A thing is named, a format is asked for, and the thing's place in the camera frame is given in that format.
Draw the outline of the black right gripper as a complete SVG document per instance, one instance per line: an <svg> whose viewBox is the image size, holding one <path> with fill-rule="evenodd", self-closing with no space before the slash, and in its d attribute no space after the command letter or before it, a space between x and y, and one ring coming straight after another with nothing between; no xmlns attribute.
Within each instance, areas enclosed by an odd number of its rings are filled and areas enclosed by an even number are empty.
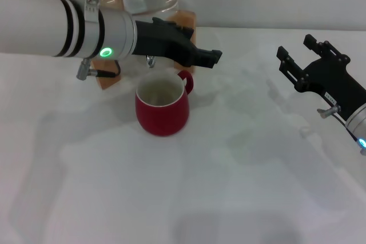
<svg viewBox="0 0 366 244"><path fill-rule="evenodd" d="M300 93L310 91L322 98L329 94L335 104L340 106L339 114L346 121L366 103L366 89L346 70L350 57L339 52L329 41L317 42L311 34L305 36L303 44L322 58L313 61L303 70L280 46L276 54L280 60L279 70Z"/></svg>

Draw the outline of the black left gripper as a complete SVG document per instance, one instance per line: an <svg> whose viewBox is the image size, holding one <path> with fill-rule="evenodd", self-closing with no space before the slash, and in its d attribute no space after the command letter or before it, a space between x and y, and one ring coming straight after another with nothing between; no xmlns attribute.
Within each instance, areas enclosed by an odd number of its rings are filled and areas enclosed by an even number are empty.
<svg viewBox="0 0 366 244"><path fill-rule="evenodd" d="M165 57L181 66L209 69L219 62L222 51L197 49L191 42L193 28L157 17L152 20L152 23L136 21L137 42L133 55Z"/></svg>

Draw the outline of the red ceramic cup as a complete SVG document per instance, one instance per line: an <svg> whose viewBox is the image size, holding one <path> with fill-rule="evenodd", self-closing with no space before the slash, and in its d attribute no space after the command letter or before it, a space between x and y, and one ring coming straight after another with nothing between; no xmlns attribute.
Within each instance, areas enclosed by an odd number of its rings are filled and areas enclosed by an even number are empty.
<svg viewBox="0 0 366 244"><path fill-rule="evenodd" d="M184 128L189 118L188 95L193 87L193 76L186 70L144 76L135 93L135 111L142 128L160 137Z"/></svg>

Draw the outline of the wooden dispenser stand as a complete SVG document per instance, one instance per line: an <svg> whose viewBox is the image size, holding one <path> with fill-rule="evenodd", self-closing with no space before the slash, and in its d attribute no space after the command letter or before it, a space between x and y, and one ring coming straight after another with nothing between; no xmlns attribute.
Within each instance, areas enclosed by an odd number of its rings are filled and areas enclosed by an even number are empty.
<svg viewBox="0 0 366 244"><path fill-rule="evenodd" d="M189 27L196 30L196 14L192 11L178 10L166 19L173 21L182 27ZM91 60L91 68L94 70L111 71L115 73L114 78L96 78L100 88L105 90L121 80L121 70L118 61L93 58Z"/></svg>

